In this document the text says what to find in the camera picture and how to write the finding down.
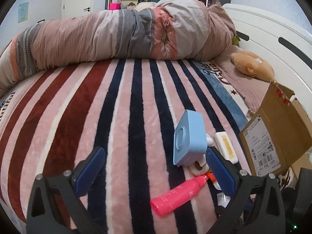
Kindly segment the blue wall poster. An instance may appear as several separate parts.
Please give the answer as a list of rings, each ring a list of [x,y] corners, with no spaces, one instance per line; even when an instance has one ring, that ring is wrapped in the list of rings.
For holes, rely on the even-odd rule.
[[[17,23],[24,22],[28,19],[28,5],[29,2],[19,5]]]

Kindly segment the white earbuds case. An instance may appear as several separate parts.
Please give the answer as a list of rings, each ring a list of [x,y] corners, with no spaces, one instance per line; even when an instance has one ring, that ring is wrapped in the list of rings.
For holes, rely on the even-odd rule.
[[[209,134],[206,134],[206,142],[207,142],[207,147],[211,147],[214,143],[213,139],[210,137]]]

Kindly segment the striped fleece blanket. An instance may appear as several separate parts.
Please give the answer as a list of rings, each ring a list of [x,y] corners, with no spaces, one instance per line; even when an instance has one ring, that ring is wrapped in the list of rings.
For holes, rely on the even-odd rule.
[[[1,205],[26,232],[37,174],[59,175],[101,146],[107,163],[82,199],[106,233],[206,233],[216,221],[205,185],[194,199],[159,218],[149,201],[190,179],[173,164],[174,129],[187,109],[209,134],[238,134],[248,107],[212,63],[109,60],[40,72],[1,104]]]

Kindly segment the rolled pink grey duvet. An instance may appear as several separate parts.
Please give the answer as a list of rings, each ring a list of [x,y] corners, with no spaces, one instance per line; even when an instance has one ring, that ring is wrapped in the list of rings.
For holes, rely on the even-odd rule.
[[[232,45],[233,21],[219,1],[160,0],[35,24],[1,53],[1,94],[47,69],[107,59],[208,61]]]

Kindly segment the white box yellow label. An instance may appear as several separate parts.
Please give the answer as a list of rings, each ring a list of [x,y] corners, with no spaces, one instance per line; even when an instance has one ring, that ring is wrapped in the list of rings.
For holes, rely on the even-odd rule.
[[[228,134],[226,132],[217,132],[214,135],[214,139],[223,158],[230,161],[232,164],[237,164],[238,157]]]

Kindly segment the pink ribbed pillow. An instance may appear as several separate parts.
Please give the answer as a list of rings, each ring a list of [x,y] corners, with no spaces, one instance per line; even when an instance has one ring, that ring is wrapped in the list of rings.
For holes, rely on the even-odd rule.
[[[246,115],[250,118],[260,107],[269,87],[269,82],[252,78],[236,69],[230,59],[230,55],[242,50],[236,45],[232,45],[226,51],[212,59],[212,63],[222,72],[225,79],[244,99],[248,107]]]

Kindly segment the white bed headboard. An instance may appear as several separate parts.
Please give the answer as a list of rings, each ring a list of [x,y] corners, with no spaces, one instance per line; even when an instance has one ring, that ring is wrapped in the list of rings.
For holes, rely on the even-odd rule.
[[[292,89],[311,115],[311,34],[274,13],[245,5],[223,6],[235,24],[239,47],[274,69],[275,80]]]

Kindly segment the brown cardboard box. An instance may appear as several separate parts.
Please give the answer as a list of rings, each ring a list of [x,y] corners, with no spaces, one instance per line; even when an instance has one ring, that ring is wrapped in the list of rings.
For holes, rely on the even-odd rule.
[[[253,175],[279,175],[311,149],[311,119],[291,89],[272,82],[239,138]]]

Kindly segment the light blue square device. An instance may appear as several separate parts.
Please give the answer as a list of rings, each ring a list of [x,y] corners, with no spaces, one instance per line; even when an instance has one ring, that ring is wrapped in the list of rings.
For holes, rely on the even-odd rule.
[[[173,164],[190,166],[207,149],[204,119],[201,113],[185,110],[174,132]]]

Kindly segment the clear tape roll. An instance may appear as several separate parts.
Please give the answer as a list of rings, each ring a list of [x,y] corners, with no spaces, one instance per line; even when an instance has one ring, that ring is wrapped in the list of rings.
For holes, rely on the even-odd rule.
[[[189,171],[194,176],[204,175],[209,171],[209,166],[206,162],[206,157],[203,155],[199,160],[189,166]]]

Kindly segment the pink plastic bottle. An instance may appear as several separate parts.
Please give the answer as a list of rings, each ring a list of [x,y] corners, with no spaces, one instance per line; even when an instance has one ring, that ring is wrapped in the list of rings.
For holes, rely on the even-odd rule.
[[[150,201],[151,209],[165,217],[195,197],[209,179],[208,175],[199,175],[171,189],[169,192]]]

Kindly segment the green plush toy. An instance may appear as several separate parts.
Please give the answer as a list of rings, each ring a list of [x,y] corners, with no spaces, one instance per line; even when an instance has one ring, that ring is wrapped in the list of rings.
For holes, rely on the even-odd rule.
[[[239,46],[239,42],[241,41],[241,39],[239,38],[239,36],[236,34],[233,38],[232,38],[232,44]]]

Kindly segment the tan plush toy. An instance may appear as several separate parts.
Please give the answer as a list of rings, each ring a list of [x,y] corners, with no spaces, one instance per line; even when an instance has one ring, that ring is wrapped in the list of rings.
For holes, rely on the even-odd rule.
[[[231,54],[230,59],[239,72],[261,81],[274,81],[272,66],[255,53],[242,50]]]

